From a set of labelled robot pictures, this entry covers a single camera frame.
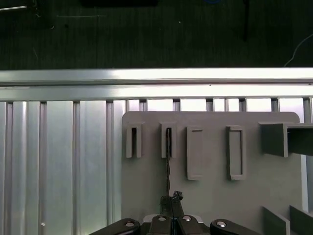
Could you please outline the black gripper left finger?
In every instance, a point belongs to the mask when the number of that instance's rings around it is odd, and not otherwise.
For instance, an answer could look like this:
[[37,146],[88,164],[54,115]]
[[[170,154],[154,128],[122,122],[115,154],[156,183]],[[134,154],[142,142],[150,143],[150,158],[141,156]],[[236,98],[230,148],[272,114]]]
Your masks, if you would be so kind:
[[91,235],[171,235],[172,234],[172,197],[163,196],[160,200],[161,214],[152,215],[149,222],[140,224],[137,220],[123,218]]

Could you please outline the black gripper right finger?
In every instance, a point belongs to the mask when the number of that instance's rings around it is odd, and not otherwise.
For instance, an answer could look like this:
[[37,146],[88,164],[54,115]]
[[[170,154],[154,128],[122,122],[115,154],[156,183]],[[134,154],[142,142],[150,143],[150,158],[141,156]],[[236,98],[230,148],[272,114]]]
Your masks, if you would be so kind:
[[256,235],[257,232],[226,219],[216,219],[205,225],[195,216],[185,214],[181,205],[182,192],[172,195],[173,229],[177,235]]

